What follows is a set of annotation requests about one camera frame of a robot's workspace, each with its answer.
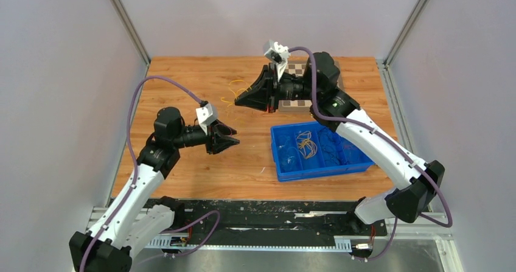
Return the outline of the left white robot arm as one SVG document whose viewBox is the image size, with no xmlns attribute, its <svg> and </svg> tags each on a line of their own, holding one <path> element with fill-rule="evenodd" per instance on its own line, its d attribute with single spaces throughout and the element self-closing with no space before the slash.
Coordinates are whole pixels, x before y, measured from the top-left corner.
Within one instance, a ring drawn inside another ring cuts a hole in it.
<svg viewBox="0 0 516 272">
<path fill-rule="evenodd" d="M 239 144 L 237 130 L 218 119 L 207 102 L 195 110 L 196 125 L 186 125 L 179 109 L 158 111 L 153 133 L 138 156 L 133 173 L 104 214 L 86 231 L 75 232 L 69 241 L 75 271 L 130 271 L 134 258 L 167 228 L 185 227 L 184 206 L 164 197 L 138 220 L 149 196 L 170 174 L 180 149 L 203 145 L 210 155 Z"/>
</svg>

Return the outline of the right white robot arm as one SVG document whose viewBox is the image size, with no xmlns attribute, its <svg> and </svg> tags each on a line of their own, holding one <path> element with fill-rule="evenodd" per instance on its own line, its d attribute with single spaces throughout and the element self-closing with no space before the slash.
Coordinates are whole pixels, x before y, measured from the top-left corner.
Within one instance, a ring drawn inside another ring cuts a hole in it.
<svg viewBox="0 0 516 272">
<path fill-rule="evenodd" d="M 413 223 L 435 196 L 445 168 L 438 161 L 426 161 L 400 145 L 383 131 L 359 105 L 337 85 L 340 69 L 327 52 L 309 58 L 302 75 L 283 73 L 275 61 L 263 66 L 257 80 L 235 99 L 237 106 L 273 113 L 281 100 L 312 100 L 314 119 L 330 131 L 353 143 L 388 175 L 393 189 L 360 199 L 347 225 L 356 233 L 366 232 L 372 223 L 398 218 Z"/>
</svg>

